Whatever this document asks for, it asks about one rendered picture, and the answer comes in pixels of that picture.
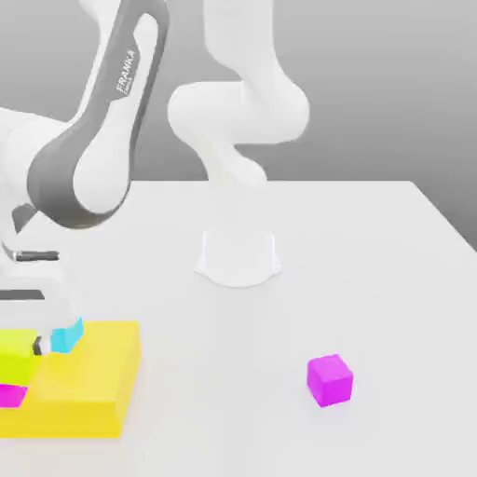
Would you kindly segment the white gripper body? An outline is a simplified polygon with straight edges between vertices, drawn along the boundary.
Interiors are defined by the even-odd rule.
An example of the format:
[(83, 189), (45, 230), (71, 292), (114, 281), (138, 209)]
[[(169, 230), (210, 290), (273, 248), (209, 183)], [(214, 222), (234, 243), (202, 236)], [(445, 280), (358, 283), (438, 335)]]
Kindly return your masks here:
[(59, 266), (0, 268), (0, 329), (44, 334), (69, 328), (80, 316), (75, 290)]

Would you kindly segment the small cyan cube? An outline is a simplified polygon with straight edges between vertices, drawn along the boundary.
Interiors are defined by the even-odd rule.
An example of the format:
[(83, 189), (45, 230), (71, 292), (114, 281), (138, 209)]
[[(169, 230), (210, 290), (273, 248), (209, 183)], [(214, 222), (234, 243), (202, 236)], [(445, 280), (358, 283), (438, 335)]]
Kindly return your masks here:
[(51, 351), (56, 353), (69, 353), (84, 334), (84, 323), (79, 318), (67, 328), (54, 329), (50, 335)]

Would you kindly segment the small lime cube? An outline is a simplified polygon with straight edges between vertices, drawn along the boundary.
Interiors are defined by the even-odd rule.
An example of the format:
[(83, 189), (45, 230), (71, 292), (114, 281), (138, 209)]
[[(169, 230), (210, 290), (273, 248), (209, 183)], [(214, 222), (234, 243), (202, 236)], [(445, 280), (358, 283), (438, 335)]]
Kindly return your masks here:
[(36, 338), (36, 330), (0, 329), (0, 384), (29, 386), (39, 363)]

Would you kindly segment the small magenta cube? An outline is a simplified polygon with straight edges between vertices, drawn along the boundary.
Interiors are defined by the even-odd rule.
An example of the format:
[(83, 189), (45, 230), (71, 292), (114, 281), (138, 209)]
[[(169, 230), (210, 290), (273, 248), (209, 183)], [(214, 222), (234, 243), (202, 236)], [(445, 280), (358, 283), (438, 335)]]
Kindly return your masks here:
[(24, 386), (0, 384), (0, 409), (21, 407), (27, 391)]
[(327, 407), (351, 398), (354, 375), (338, 354), (307, 363), (307, 386), (319, 405)]

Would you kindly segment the large yellow box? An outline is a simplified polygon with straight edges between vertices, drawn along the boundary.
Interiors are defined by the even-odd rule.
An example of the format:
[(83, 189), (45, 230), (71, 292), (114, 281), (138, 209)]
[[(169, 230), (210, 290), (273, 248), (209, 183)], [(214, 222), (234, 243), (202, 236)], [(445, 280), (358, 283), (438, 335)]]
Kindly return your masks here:
[(68, 354), (40, 361), (19, 408), (0, 408), (0, 438), (118, 438), (142, 356), (134, 320), (87, 321)]

